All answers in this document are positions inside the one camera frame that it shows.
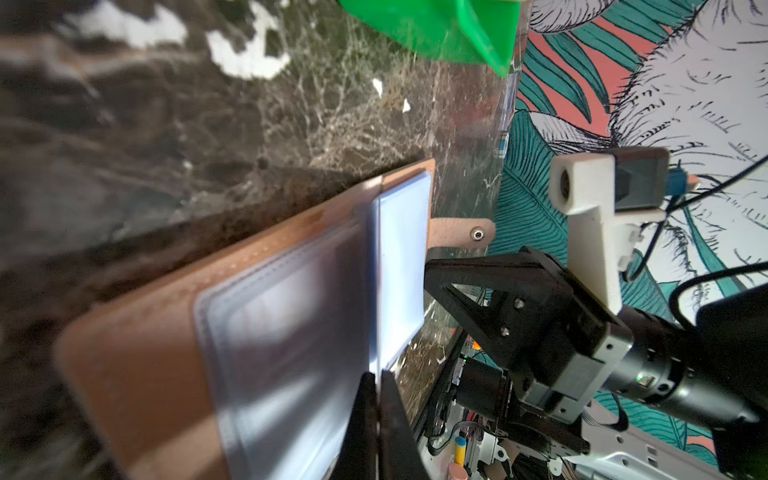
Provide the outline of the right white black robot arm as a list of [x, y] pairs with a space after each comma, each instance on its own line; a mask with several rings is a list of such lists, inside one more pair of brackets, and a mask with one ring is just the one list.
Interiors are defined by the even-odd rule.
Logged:
[[530, 248], [428, 262], [426, 291], [490, 358], [469, 362], [461, 404], [542, 459], [605, 476], [670, 476], [653, 453], [631, 448], [625, 413], [612, 424], [588, 413], [606, 391], [709, 429], [724, 475], [765, 478], [766, 287], [689, 320], [679, 300], [699, 280], [688, 280], [672, 291], [666, 321], [623, 303], [618, 270], [592, 248], [571, 248], [565, 263]]

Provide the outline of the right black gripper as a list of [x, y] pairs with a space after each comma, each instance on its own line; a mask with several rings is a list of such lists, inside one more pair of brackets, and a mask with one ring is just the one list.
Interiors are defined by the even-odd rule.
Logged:
[[528, 247], [518, 253], [434, 259], [424, 288], [491, 362], [469, 360], [458, 401], [499, 423], [536, 414], [572, 423], [632, 345], [632, 335], [561, 266]]

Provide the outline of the tan leather card holder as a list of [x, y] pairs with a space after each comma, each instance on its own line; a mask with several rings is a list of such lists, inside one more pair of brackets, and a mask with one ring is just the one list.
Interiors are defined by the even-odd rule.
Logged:
[[432, 215], [435, 164], [365, 180], [75, 320], [54, 363], [128, 479], [321, 479], [362, 381], [424, 323], [433, 248], [487, 218]]

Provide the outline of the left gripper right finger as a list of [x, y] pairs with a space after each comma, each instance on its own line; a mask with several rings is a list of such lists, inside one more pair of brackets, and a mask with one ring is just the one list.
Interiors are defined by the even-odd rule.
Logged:
[[379, 386], [379, 478], [429, 478], [397, 388], [394, 374], [383, 370]]

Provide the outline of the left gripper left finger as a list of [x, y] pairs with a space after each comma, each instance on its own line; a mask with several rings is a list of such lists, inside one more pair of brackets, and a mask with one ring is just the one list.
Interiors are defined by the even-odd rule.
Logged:
[[378, 405], [375, 376], [361, 376], [331, 480], [377, 478]]

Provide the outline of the green plastic card tray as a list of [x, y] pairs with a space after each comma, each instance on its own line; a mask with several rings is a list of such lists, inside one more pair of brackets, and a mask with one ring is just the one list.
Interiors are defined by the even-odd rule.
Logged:
[[343, 9], [377, 32], [432, 61], [486, 65], [509, 74], [521, 1], [343, 0]]

